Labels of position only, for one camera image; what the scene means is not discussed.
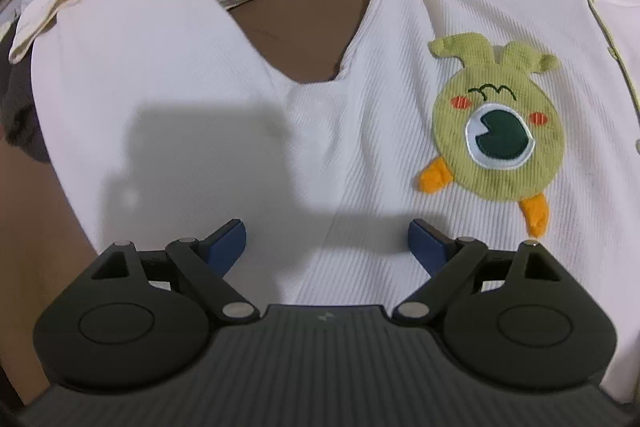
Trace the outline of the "white baby garment green trim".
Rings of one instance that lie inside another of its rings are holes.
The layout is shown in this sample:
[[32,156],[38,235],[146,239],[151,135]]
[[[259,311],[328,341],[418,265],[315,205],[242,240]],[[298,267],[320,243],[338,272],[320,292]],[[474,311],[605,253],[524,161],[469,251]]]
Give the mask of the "white baby garment green trim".
[[639,377],[639,0],[370,0],[329,81],[273,66],[217,0],[34,0],[9,34],[92,246],[243,220],[258,306],[399,303],[407,223],[539,237]]

